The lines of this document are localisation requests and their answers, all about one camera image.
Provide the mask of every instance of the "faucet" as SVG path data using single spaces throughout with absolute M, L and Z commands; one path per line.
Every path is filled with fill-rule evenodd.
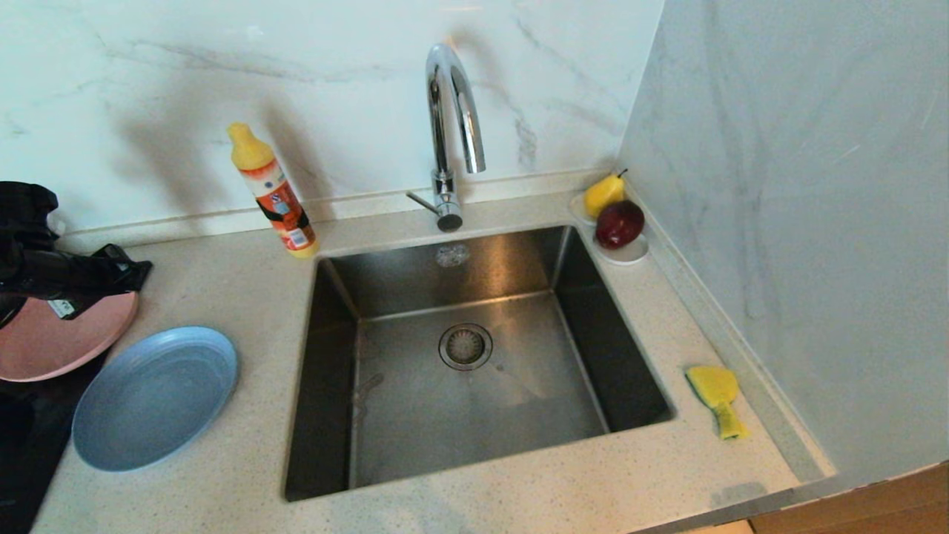
M 428 52 L 425 64 L 425 83 L 428 92 L 428 113 L 432 121 L 432 144 L 435 147 L 435 169 L 432 171 L 432 188 L 435 204 L 408 192 L 410 199 L 435 212 L 438 229 L 454 232 L 461 227 L 461 205 L 455 190 L 455 172 L 448 164 L 448 149 L 445 142 L 444 107 L 442 90 L 449 88 L 449 96 L 455 105 L 455 117 L 461 144 L 465 150 L 465 164 L 469 173 L 484 170 L 484 147 L 481 145 L 481 127 L 478 125 L 475 97 L 461 60 L 451 47 L 438 44 Z

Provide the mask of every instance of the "marble wall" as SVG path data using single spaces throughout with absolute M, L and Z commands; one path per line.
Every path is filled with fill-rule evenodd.
M 0 161 L 69 228 L 253 207 L 225 127 L 273 142 L 306 199 L 425 187 L 429 47 L 474 81 L 488 170 L 615 161 L 662 0 L 10 0 Z
M 620 164 L 855 486 L 949 458 L 947 4 L 665 7 Z

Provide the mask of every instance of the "speckled countertop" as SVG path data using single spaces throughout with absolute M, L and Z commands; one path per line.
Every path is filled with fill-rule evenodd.
M 574 224 L 569 199 L 473 204 L 450 237 L 423 211 L 326 222 L 317 232 L 323 253 L 336 256 Z M 598 258 L 673 420 L 289 504 L 284 470 L 316 262 L 282 252 L 271 231 L 129 252 L 156 268 L 113 353 L 161 330 L 206 325 L 233 341 L 240 381 L 210 429 L 155 466 L 97 471 L 70 445 L 36 533 L 620 533 L 801 484 L 743 397 L 735 408 L 751 437 L 717 439 L 682 370 L 720 361 L 655 260 L 619 267 Z

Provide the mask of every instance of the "red apple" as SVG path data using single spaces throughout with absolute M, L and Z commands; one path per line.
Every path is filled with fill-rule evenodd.
M 609 250 L 618 249 L 642 233 L 646 215 L 632 200 L 609 204 L 596 219 L 596 240 Z

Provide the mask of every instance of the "stainless steel sink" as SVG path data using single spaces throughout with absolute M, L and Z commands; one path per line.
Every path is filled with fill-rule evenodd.
M 297 501 L 671 417 L 577 231 L 320 261 Z

